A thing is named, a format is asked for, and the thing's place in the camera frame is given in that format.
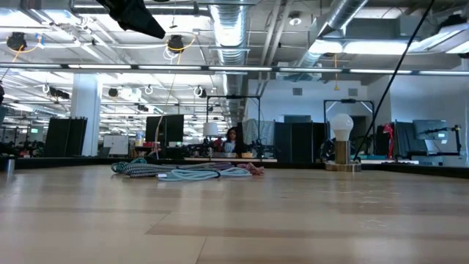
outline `office desk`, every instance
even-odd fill
[[[206,162],[271,162],[276,163],[274,158],[184,158],[185,161],[206,161]]]

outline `white lamp shade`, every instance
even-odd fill
[[[216,122],[204,123],[204,136],[218,136],[218,125]]]
[[[337,114],[330,121],[330,127],[336,135],[336,141],[349,141],[350,131],[353,129],[353,119],[348,114]]]

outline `wooden lamp base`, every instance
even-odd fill
[[[325,163],[325,170],[330,172],[361,172],[361,164],[336,164],[335,161],[328,161]]]

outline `vent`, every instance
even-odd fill
[[[303,88],[293,88],[293,95],[295,96],[303,95]]]
[[[349,96],[358,96],[358,89],[357,88],[349,88]]]

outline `woman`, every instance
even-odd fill
[[[226,132],[226,141],[223,145],[225,153],[241,154],[245,152],[243,137],[242,135],[236,136],[236,132],[236,127],[230,128],[228,132]]]

